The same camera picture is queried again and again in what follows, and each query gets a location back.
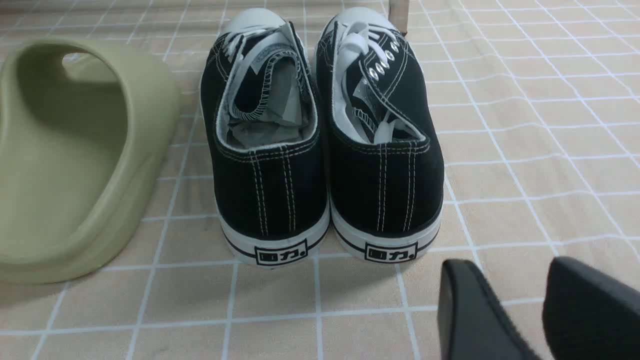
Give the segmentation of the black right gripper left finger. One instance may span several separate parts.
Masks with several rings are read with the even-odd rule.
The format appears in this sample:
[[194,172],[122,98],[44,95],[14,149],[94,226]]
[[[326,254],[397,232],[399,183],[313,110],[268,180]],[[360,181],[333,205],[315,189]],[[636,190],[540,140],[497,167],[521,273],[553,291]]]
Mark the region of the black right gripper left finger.
[[442,360],[539,360],[474,262],[442,262],[438,333]]

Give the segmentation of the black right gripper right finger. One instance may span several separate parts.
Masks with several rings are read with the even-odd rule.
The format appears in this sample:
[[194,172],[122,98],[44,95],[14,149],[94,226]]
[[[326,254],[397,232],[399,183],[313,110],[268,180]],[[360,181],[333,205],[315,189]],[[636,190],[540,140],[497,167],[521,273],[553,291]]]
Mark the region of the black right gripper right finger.
[[637,360],[640,294],[569,256],[551,261],[542,328],[556,360]]

